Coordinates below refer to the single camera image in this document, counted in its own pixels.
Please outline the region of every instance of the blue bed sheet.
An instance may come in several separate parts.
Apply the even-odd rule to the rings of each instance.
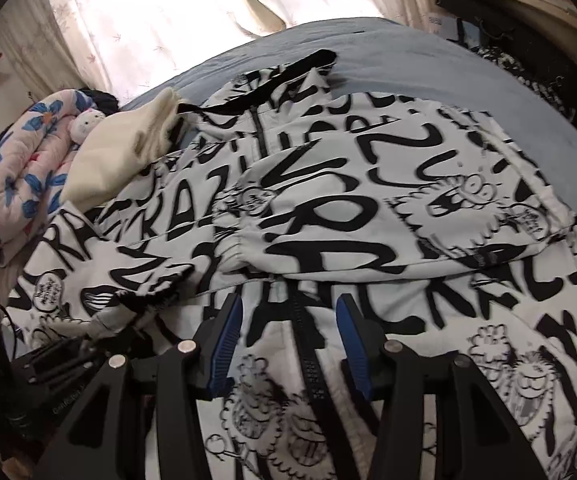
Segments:
[[[329,78],[334,97],[363,91],[398,92],[489,111],[542,168],[558,195],[577,211],[577,131],[489,61],[389,20],[327,20],[278,32],[209,59],[123,109],[149,102],[167,86],[200,104],[240,73],[296,61],[320,48],[338,54]]]

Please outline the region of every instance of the blue gripper pad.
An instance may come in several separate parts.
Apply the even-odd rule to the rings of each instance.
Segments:
[[[226,323],[224,323],[224,329],[219,335],[219,340],[217,341],[215,351],[211,358],[208,391],[214,397],[219,396],[226,387],[226,378],[228,376],[228,370],[231,367],[235,346],[240,338],[243,317],[244,306],[242,304],[242,298],[237,296],[228,314]]]
[[[357,327],[350,316],[348,306],[342,297],[337,300],[335,320],[337,321],[337,330],[339,330],[339,335],[341,335],[341,341],[346,350],[348,367],[353,375],[355,387],[361,392],[364,399],[370,401],[373,399],[373,386],[368,369],[368,355]]]

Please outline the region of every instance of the plush toy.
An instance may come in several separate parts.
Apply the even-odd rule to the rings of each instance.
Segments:
[[[106,116],[95,108],[89,108],[79,114],[71,123],[70,134],[73,142],[82,144],[91,130],[100,124]]]

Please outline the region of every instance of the black and white fabric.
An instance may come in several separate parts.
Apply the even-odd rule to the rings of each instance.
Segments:
[[[104,317],[109,332],[140,324],[162,352],[237,292],[230,393],[198,403],[214,478],[358,480],[380,406],[339,366],[334,303],[348,292],[419,354],[470,355],[549,478],[565,478],[577,467],[577,217],[485,113],[376,92],[333,100],[334,59],[319,51],[180,105],[198,136],[93,226],[60,211],[11,295],[14,322],[36,346],[75,314],[123,306],[132,317]],[[64,292],[50,298],[58,316],[38,307],[47,273]]]

